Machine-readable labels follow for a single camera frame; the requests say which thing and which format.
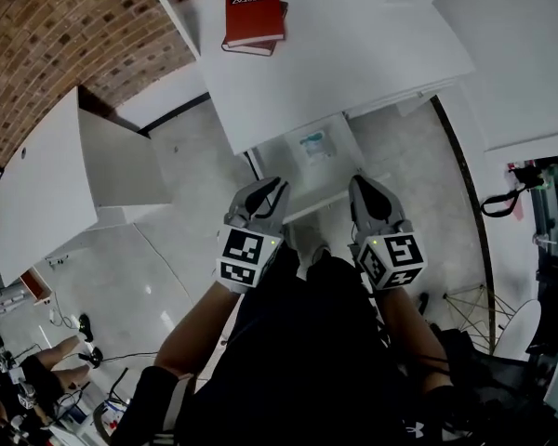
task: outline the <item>human arm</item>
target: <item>human arm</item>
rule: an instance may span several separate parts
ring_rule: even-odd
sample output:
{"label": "human arm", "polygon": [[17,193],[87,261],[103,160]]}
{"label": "human arm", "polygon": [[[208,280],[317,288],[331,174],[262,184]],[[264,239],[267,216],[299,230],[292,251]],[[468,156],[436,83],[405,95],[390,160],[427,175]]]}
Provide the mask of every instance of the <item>human arm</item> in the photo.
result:
{"label": "human arm", "polygon": [[49,423],[50,423],[49,418],[47,417],[46,412],[44,412],[44,410],[41,408],[41,406],[39,406],[38,404],[35,404],[33,406],[33,411],[35,412],[35,414],[37,415],[37,417],[43,423],[44,426],[49,425]]}
{"label": "human arm", "polygon": [[155,366],[181,376],[206,366],[240,295],[215,282],[159,349]]}
{"label": "human arm", "polygon": [[[172,429],[193,375],[206,366],[240,295],[215,282],[167,337],[145,369],[112,446],[141,446]],[[166,423],[171,418],[172,424]]]}
{"label": "human arm", "polygon": [[405,289],[399,287],[379,293],[377,304],[392,343],[420,367],[422,392],[452,386],[450,377],[443,373],[448,372],[445,349]]}

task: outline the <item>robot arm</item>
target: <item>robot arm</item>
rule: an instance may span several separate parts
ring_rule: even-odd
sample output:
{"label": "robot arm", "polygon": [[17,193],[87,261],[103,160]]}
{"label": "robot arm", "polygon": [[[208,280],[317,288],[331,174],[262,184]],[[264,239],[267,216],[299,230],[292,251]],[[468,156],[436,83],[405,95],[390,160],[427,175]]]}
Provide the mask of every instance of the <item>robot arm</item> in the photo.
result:
{"label": "robot arm", "polygon": [[376,291],[411,284],[427,266],[419,235],[399,199],[368,177],[355,176],[349,187],[353,259]]}
{"label": "robot arm", "polygon": [[[274,194],[267,213],[258,213]],[[281,178],[264,178],[239,190],[233,197],[219,232],[217,279],[230,291],[242,294],[259,285],[283,244],[283,220],[289,202],[289,184]]]}
{"label": "robot arm", "polygon": [[[269,212],[259,209],[267,197]],[[409,285],[426,267],[421,239],[398,198],[378,182],[355,176],[349,187],[352,220],[358,232],[350,246],[353,259],[379,291]],[[283,220],[289,184],[281,178],[259,180],[238,191],[219,232],[218,281],[236,293],[256,287],[284,242]]]}

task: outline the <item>floor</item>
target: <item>floor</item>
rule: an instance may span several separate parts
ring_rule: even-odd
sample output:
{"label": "floor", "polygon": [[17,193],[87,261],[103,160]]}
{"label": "floor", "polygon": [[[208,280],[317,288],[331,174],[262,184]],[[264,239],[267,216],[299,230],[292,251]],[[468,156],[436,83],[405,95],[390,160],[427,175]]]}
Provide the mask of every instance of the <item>floor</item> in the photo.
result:
{"label": "floor", "polygon": [[[429,266],[413,294],[432,296],[426,317],[452,327],[445,292],[485,279],[477,230],[454,154],[432,107],[403,118],[387,108],[351,121],[364,152],[367,173],[393,190],[407,217],[421,233]],[[217,232],[235,192],[254,180],[244,159],[232,155],[211,101],[161,125],[151,133],[173,204],[133,225],[94,232],[91,248],[55,268],[39,267],[57,293],[60,309],[73,321],[86,312],[95,346],[106,358],[155,352],[174,325],[213,281]],[[317,227],[333,253],[350,259],[347,201],[297,222]],[[29,304],[0,321],[0,332],[13,353],[37,343],[55,345],[73,334],[50,322],[50,306]],[[54,322],[60,323],[58,313]],[[231,322],[225,335],[231,331]],[[215,357],[222,354],[222,347]],[[140,371],[153,355],[105,363],[91,373],[92,383],[108,391],[125,367],[117,389],[130,397]],[[62,368],[78,364],[66,360]],[[210,376],[215,360],[203,372]]]}

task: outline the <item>brick ceiling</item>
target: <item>brick ceiling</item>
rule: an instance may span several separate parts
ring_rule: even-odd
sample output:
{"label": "brick ceiling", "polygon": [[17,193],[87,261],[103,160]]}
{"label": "brick ceiling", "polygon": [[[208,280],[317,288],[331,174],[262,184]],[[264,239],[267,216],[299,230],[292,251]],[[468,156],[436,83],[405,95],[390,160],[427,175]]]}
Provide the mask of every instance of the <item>brick ceiling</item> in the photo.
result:
{"label": "brick ceiling", "polygon": [[74,86],[107,116],[191,61],[157,0],[0,0],[0,166]]}

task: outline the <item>red book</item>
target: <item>red book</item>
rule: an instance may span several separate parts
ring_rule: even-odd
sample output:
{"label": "red book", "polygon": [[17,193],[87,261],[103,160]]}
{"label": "red book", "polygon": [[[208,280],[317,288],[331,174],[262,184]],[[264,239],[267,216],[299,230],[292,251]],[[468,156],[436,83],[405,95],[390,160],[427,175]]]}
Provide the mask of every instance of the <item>red book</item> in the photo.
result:
{"label": "red book", "polygon": [[[281,9],[283,10],[283,18],[287,14],[288,3],[281,2]],[[260,43],[251,43],[250,45],[241,45],[230,47],[227,44],[227,38],[223,40],[221,49],[230,53],[247,53],[248,55],[271,56],[277,46],[276,41],[263,41]]]}
{"label": "red book", "polygon": [[280,0],[225,0],[225,6],[228,47],[285,39]]}

